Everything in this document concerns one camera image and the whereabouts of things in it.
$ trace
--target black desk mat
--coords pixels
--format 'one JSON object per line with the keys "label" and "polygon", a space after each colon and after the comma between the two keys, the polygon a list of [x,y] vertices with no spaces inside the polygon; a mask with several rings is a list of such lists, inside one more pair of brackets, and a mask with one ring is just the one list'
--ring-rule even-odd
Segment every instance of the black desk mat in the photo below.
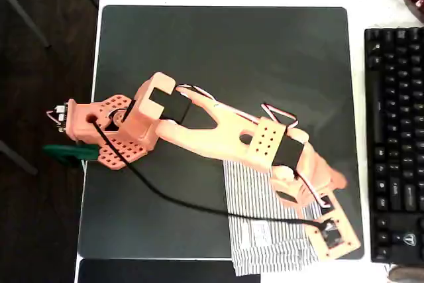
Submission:
{"label": "black desk mat", "polygon": [[[342,8],[109,6],[95,100],[132,97],[162,71],[257,116],[263,101],[295,113],[316,150],[345,174],[348,187],[336,195],[362,241],[349,60]],[[162,141],[136,167],[167,194],[225,208],[217,160]],[[84,258],[231,256],[226,218],[165,202],[127,169],[99,164],[88,166],[78,251]]]}
{"label": "black desk mat", "polygon": [[78,283],[260,283],[236,277],[231,261],[82,260]]}

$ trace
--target orange 3d-printed robot arm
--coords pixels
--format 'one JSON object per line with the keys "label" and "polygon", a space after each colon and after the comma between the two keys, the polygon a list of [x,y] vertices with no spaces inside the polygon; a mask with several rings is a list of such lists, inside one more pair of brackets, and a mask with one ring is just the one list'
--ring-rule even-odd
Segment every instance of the orange 3d-printed robot arm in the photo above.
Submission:
{"label": "orange 3d-printed robot arm", "polygon": [[[181,125],[189,105],[204,109],[216,122],[214,129],[188,129]],[[98,161],[118,170],[125,163],[113,152],[93,123],[112,145],[133,162],[153,150],[159,138],[204,157],[242,162],[260,172],[272,172],[271,186],[281,203],[297,209],[316,200],[324,230],[305,225],[320,259],[339,258],[360,246],[342,207],[333,194],[346,186],[345,177],[333,170],[309,143],[309,135],[294,125],[257,118],[217,101],[199,87],[179,85],[162,73],[154,74],[134,99],[114,95],[102,102],[77,104],[70,99],[56,107],[61,131],[75,141],[98,144]],[[241,137],[248,135],[250,142]]]}

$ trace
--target dark wooden floor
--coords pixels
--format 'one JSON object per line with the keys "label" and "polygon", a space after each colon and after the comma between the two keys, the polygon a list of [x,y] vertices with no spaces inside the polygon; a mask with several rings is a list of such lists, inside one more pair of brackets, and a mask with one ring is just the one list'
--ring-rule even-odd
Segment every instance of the dark wooden floor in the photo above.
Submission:
{"label": "dark wooden floor", "polygon": [[0,154],[0,282],[72,282],[83,174],[41,148],[70,144],[46,110],[69,97],[89,101],[97,11],[88,0],[19,1],[52,48],[43,49],[20,17],[3,9],[0,140],[39,174]]}

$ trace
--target white striped fabric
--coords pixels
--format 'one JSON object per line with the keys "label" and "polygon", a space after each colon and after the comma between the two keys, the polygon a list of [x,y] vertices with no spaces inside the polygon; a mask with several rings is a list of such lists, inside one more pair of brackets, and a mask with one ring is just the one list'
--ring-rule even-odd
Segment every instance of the white striped fabric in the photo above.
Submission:
{"label": "white striped fabric", "polygon": [[[284,208],[272,191],[271,174],[261,174],[238,162],[224,160],[228,211],[242,215],[296,219],[294,209]],[[303,208],[306,219],[316,219],[316,203]],[[301,270],[317,261],[302,225],[251,221],[229,217],[231,258],[237,276],[263,272]]]}

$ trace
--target keyboard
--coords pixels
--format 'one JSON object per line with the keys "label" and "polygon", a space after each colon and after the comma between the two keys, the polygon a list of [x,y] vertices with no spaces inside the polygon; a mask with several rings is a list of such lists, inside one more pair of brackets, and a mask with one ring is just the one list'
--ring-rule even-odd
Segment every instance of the keyboard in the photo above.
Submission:
{"label": "keyboard", "polygon": [[374,262],[424,264],[424,28],[365,30]]}

